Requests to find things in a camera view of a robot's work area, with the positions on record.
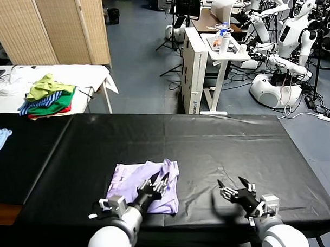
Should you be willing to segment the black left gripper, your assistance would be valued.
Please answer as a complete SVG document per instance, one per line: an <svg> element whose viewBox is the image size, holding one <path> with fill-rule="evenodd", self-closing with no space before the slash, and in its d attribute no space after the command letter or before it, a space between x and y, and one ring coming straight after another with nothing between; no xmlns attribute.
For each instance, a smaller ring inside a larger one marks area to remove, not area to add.
<svg viewBox="0 0 330 247"><path fill-rule="evenodd" d="M153 174L144 180L137 188L138 196L133 201L133 205L141 210L147 210L154 200L161 200L167 190L169 183L169 172L164 174L161 181L157 182L160 172Z"/></svg>

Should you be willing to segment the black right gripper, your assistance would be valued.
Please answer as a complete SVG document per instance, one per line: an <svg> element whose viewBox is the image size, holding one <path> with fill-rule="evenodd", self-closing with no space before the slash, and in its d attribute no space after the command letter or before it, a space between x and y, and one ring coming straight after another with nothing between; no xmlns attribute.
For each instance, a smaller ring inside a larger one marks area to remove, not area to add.
<svg viewBox="0 0 330 247"><path fill-rule="evenodd" d="M217 179L220 195L224 199L230 199L233 204L240 205L246 212L246 216L258 217L260 211L257 207L260 203L256 200L256 185L250 183L246 178L238 178L245 188L233 190L226 187L219 179Z"/></svg>

